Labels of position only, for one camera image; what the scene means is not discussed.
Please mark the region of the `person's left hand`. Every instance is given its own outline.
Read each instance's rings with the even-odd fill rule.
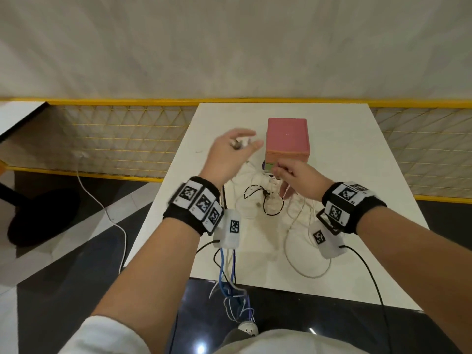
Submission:
[[[262,148],[264,142],[251,142],[244,149],[235,150],[231,140],[244,136],[254,136],[256,132],[250,129],[235,128],[215,139],[211,146],[200,177],[211,181],[218,189],[231,180],[249,157]]]

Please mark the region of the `orange box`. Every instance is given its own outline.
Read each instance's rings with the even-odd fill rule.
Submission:
[[[266,136],[264,171],[280,158],[298,159],[304,162],[310,157],[310,139],[306,119],[269,118]]]

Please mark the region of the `hand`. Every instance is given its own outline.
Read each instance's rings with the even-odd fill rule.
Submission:
[[[279,192],[284,200],[296,191],[308,199],[321,201],[326,190],[334,184],[334,181],[301,160],[279,159],[272,172],[278,179],[284,180]]]
[[[221,189],[224,184],[236,176],[246,160],[264,144],[262,140],[257,140],[249,143],[244,149],[234,150],[231,140],[254,135],[256,135],[254,130],[235,128],[217,137],[209,150],[204,168],[199,176],[211,181],[218,189]]]

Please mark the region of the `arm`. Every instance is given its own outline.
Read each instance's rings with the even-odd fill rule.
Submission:
[[[334,184],[313,167],[281,159],[273,168],[288,198],[297,191],[317,201]],[[376,207],[357,233],[394,280],[464,352],[472,352],[472,252],[396,212]]]
[[[200,173],[219,189],[263,145],[234,150],[231,139],[253,136],[234,129],[217,138]],[[174,322],[197,251],[199,234],[176,219],[164,219],[116,279],[93,311],[133,329],[152,353],[162,353]]]

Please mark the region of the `black round table base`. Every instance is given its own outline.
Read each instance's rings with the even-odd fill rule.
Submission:
[[[79,210],[73,189],[57,189],[36,196],[18,211],[8,228],[9,241],[18,247],[41,244],[66,229]]]

